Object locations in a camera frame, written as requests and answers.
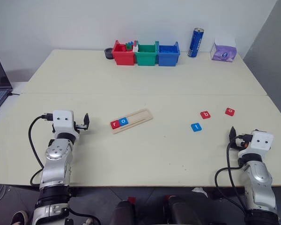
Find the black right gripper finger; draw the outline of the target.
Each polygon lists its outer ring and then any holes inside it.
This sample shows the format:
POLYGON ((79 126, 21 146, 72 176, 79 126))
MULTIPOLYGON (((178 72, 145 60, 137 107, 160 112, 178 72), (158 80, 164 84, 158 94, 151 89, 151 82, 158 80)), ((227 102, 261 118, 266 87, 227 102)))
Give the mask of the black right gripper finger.
POLYGON ((235 142, 236 136, 237 136, 236 130, 232 126, 231 129, 230 129, 230 132, 229 132, 229 141, 230 142, 235 142))

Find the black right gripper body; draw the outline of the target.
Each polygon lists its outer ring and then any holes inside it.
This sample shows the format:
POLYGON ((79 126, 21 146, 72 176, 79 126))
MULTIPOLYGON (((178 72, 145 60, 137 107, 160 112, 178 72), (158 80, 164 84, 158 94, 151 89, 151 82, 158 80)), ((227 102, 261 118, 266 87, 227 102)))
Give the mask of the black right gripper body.
POLYGON ((235 142, 231 142, 231 148, 235 150, 244 150, 248 147, 251 141, 251 135, 244 134, 236 136, 235 142))

